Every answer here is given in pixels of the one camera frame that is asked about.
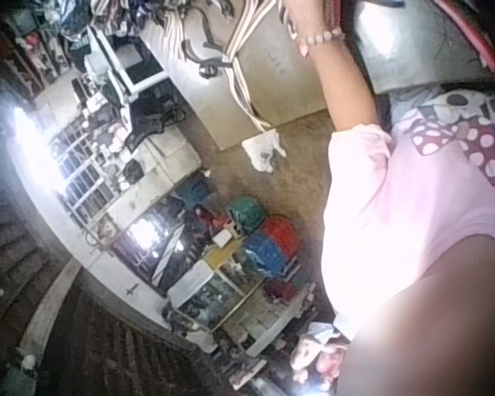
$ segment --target pink t-shirt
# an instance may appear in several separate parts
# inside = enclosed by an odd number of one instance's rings
[[[493,97],[442,95],[392,135],[376,125],[337,132],[328,156],[323,279],[346,322],[359,327],[460,240],[495,238]]]

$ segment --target blue basket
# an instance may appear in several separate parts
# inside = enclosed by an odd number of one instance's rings
[[[288,262],[279,245],[262,231],[255,231],[246,239],[243,248],[258,270],[272,278],[280,276]]]

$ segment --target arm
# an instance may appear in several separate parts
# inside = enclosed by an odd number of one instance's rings
[[[299,37],[315,37],[332,29],[325,22],[323,0],[285,0],[285,5]],[[336,130],[378,124],[374,98],[342,40],[311,45],[309,53]]]

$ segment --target white wall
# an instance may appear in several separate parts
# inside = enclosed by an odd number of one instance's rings
[[[35,98],[39,128],[45,141],[53,138],[78,116],[80,110],[73,93],[72,80],[79,75],[80,72],[72,67]]]

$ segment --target teal container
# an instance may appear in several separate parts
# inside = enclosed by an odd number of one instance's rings
[[[264,206],[257,198],[240,196],[227,205],[227,210],[243,233],[251,235],[266,219]]]

